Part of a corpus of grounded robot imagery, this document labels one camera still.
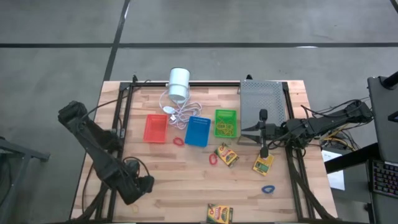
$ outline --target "green basket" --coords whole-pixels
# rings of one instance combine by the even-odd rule
[[[236,138],[235,110],[216,110],[214,135],[217,138]]]

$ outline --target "wooden table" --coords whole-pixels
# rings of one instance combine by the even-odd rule
[[[304,82],[288,81],[288,84],[294,115],[296,118],[304,118],[305,113],[300,105],[309,106]],[[118,89],[119,82],[104,82],[99,104],[115,100]],[[132,205],[125,205],[118,195],[114,210],[115,222],[202,222],[206,218],[208,203],[233,207],[234,222],[297,219],[284,149],[271,151],[275,160],[268,175],[264,177],[252,170],[259,154],[258,146],[240,146],[236,144],[238,139],[220,139],[213,135],[215,109],[236,110],[240,118],[237,87],[190,89],[191,100],[203,105],[202,116],[212,120],[209,142],[205,148],[189,145],[178,147],[172,144],[174,137],[184,139],[186,130],[181,131],[171,126],[168,128],[165,144],[148,144],[142,141],[147,114],[163,113],[159,108],[159,96],[164,90],[165,87],[144,87],[133,95],[124,157],[136,156],[141,159],[155,177],[155,184],[152,193],[145,194]],[[163,97],[162,104],[173,106],[168,97]],[[113,103],[98,109],[95,122],[103,129],[111,128],[115,106],[116,103]],[[222,142],[230,145],[240,157],[233,168],[229,168],[221,160],[216,166],[209,164],[208,156]],[[337,217],[319,148],[308,147],[304,161],[312,192],[328,212]],[[91,158],[86,156],[72,218],[81,214],[81,193],[91,163]],[[85,195],[86,207],[97,194],[100,184],[97,176],[91,175]],[[275,185],[272,195],[261,192],[261,187],[265,185]],[[300,198],[306,213],[302,194]]]

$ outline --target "blue basket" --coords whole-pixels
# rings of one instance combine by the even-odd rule
[[[187,134],[185,135],[185,143],[206,147],[209,141],[211,120],[208,118],[200,118],[191,116],[189,118]]]

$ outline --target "black keyboard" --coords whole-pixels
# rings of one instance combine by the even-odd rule
[[[398,198],[398,166],[372,161],[373,191]]]

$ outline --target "gray floor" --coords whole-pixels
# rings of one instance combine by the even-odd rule
[[[0,1],[0,43],[112,43],[123,0]],[[131,1],[121,42],[398,42],[388,0]],[[32,162],[12,223],[68,218],[83,149],[57,121],[71,100],[94,107],[111,49],[0,49],[0,136],[51,153]],[[368,96],[366,78],[390,75],[398,48],[119,49],[111,80],[305,80],[315,110]],[[352,131],[360,146],[373,124]],[[339,217],[366,221],[359,202],[336,197]]]

